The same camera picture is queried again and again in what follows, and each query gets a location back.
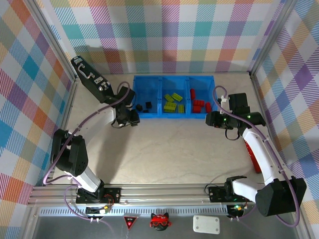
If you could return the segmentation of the red black triangle emblem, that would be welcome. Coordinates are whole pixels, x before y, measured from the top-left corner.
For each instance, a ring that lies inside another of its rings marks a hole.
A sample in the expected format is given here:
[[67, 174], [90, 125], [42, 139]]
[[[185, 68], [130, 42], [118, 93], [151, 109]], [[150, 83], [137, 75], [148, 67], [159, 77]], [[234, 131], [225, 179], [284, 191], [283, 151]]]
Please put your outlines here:
[[131, 229], [131, 227], [134, 225], [134, 223], [136, 222], [136, 220], [138, 218], [139, 217], [137, 217], [137, 216], [124, 216], [125, 224], [126, 224], [128, 230]]

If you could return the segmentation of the black cat figure red glasses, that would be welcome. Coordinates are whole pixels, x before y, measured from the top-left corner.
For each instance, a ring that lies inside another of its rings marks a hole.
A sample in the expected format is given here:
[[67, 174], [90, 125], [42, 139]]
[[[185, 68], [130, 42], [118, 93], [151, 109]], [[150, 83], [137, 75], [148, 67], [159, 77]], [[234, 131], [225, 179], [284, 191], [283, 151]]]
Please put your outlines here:
[[169, 213], [164, 213], [164, 214], [151, 213], [151, 222], [150, 222], [151, 228], [154, 228], [156, 231], [165, 231], [170, 226], [171, 226], [171, 222], [169, 220]]

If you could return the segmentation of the aluminium frame post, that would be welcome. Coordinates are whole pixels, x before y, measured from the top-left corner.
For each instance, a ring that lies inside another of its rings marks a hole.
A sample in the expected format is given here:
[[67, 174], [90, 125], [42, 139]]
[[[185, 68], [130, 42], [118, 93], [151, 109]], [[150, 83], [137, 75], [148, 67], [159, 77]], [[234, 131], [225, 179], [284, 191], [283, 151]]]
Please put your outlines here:
[[258, 42], [257, 49], [249, 65], [248, 73], [251, 80], [256, 76], [257, 71], [265, 61], [298, 0], [278, 1], [275, 9], [270, 11], [271, 19], [269, 23], [266, 23], [266, 29], [262, 30], [262, 38]]
[[44, 16], [41, 8], [37, 4], [36, 0], [23, 0], [26, 4], [27, 8], [29, 9], [30, 13], [34, 17], [36, 23], [38, 24], [41, 32], [43, 33], [44, 37], [48, 41], [49, 45], [52, 47], [53, 52], [56, 54], [57, 59], [60, 61], [63, 69], [65, 70], [68, 78], [73, 82], [76, 82], [76, 74], [68, 61], [62, 47], [60, 46], [55, 34], [53, 33], [47, 18]]

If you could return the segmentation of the blue three-compartment bin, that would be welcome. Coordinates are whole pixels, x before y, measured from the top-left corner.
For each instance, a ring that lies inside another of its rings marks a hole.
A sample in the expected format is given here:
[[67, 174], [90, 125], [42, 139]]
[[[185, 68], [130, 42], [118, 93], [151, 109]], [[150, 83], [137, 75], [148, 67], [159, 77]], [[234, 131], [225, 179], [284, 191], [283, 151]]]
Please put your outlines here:
[[[195, 89], [195, 100], [203, 100], [205, 103], [210, 102], [212, 111], [217, 110], [217, 106], [214, 103], [214, 99], [217, 98], [213, 94], [215, 87], [213, 76], [170, 76], [170, 75], [146, 75], [146, 76], [134, 76], [133, 90], [136, 92], [134, 99], [134, 109], [136, 105], [143, 106], [143, 110], [147, 110], [146, 102], [152, 103], [152, 108], [148, 109], [149, 113], [139, 113], [140, 118], [145, 119], [203, 119], [206, 116], [205, 104], [201, 107], [200, 114], [193, 114], [193, 101], [190, 99], [190, 89]], [[165, 113], [163, 107], [167, 100], [164, 95], [177, 93], [183, 97], [181, 102], [175, 101], [177, 104], [175, 113]], [[185, 113], [178, 113], [178, 105], [184, 105]]]

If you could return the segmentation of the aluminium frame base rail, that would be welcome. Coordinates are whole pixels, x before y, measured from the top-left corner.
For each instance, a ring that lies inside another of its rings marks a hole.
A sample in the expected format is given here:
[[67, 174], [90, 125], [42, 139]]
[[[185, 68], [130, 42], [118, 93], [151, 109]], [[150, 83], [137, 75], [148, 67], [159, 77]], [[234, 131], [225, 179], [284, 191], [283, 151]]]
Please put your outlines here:
[[[63, 206], [76, 201], [75, 189], [68, 184], [53, 184], [34, 187], [28, 206]], [[120, 188], [120, 200], [117, 206], [199, 206], [211, 205], [206, 184], [106, 184], [106, 188]]]

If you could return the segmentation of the white box bottom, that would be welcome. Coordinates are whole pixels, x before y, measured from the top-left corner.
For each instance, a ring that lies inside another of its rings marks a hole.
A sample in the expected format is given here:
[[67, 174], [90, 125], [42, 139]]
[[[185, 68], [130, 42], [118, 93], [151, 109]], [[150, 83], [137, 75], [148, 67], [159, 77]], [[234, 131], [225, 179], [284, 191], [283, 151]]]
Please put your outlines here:
[[194, 215], [193, 231], [203, 234], [220, 234], [220, 219], [215, 216]]

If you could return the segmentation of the aluminium frame side rail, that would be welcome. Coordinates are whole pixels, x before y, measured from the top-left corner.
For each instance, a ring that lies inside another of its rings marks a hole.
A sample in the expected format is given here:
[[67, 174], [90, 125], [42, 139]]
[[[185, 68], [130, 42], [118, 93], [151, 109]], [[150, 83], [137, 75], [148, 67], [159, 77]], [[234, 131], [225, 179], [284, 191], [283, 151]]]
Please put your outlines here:
[[279, 103], [275, 99], [268, 78], [260, 84], [259, 79], [253, 75], [252, 84], [256, 91], [259, 103], [261, 104], [262, 114], [265, 117], [266, 127], [270, 134], [270, 138], [283, 161], [287, 163], [288, 157], [285, 156], [284, 151], [291, 144], [291, 140], [285, 126]]
[[[70, 88], [67, 104], [66, 104], [65, 109], [63, 111], [63, 118], [62, 118], [61, 126], [59, 127], [59, 129], [61, 129], [61, 130], [66, 130], [67, 129], [77, 88], [78, 88], [78, 81], [74, 80], [71, 83], [71, 88]], [[51, 172], [54, 172], [55, 165], [56, 165], [57, 161], [59, 160], [59, 157], [61, 156], [61, 153], [62, 152], [60, 150], [58, 150], [58, 154], [57, 154], [56, 159], [53, 159], [51, 161], [51, 163], [50, 163], [50, 165], [48, 167], [48, 170], [44, 174], [43, 179], [42, 179], [42, 185], [43, 186], [50, 185], [52, 182], [57, 180], [57, 179], [49, 179], [49, 175], [51, 174]]]

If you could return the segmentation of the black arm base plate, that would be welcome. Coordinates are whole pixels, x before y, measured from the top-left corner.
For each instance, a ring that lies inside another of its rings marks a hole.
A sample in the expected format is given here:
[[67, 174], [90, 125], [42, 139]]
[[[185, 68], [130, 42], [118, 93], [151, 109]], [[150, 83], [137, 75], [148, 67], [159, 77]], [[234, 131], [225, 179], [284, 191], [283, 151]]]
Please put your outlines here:
[[209, 200], [211, 203], [245, 203], [249, 202], [248, 199], [243, 196], [228, 193], [221, 187], [208, 187]]
[[114, 204], [120, 201], [121, 188], [100, 188], [96, 192], [79, 188], [76, 194], [77, 204]]

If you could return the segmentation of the long red plastic object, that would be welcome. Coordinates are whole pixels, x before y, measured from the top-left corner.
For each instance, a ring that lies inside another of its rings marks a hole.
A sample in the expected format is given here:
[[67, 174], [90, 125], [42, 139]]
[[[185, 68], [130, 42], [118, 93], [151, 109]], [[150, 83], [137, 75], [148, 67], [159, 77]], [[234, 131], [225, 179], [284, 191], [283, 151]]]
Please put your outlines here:
[[249, 146], [249, 144], [247, 143], [247, 141], [244, 141], [244, 142], [245, 142], [247, 151], [248, 151], [248, 153], [249, 153], [249, 156], [250, 156], [250, 158], [251, 158], [252, 164], [253, 164], [253, 166], [254, 166], [255, 172], [256, 172], [257, 174], [262, 173], [261, 168], [260, 168], [260, 166], [259, 166], [259, 164], [258, 164], [258, 162], [257, 162], [257, 159], [256, 159], [256, 157], [255, 157], [255, 155], [254, 155], [254, 153], [253, 153], [251, 147]]

